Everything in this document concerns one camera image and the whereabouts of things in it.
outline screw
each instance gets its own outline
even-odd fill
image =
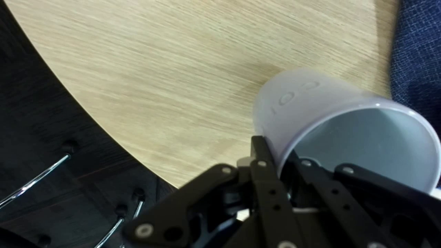
[[[258,165],[258,166],[265,166],[265,161],[261,161],[261,159],[260,159],[260,161],[257,161],[257,165]]]
[[[301,159],[301,163],[303,163],[304,166],[311,166],[311,165],[312,165],[312,162],[308,161],[308,159]]]
[[[354,169],[349,168],[349,166],[344,166],[342,170],[344,170],[345,173],[354,173]]]
[[[276,248],[296,248],[296,245],[289,241],[280,241],[278,242]]]
[[[385,245],[382,245],[380,242],[369,242],[367,248],[385,248]]]
[[[231,169],[228,166],[221,168],[223,173],[231,173]]]
[[[148,223],[139,224],[134,230],[137,238],[147,238],[152,234],[152,225]]]

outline light wood surface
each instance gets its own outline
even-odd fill
[[[309,67],[388,95],[398,0],[9,0],[64,86],[173,185],[249,152],[261,83]]]

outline white cup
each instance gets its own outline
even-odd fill
[[[441,198],[439,139],[416,111],[309,70],[282,71],[260,89],[253,125],[280,173],[294,148],[327,170],[351,162]]]

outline round table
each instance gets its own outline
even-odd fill
[[[249,154],[252,104],[309,67],[388,95],[398,0],[9,0],[79,104],[173,185]]]

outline blue fabric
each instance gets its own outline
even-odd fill
[[[392,99],[441,136],[441,0],[402,0],[391,55]]]

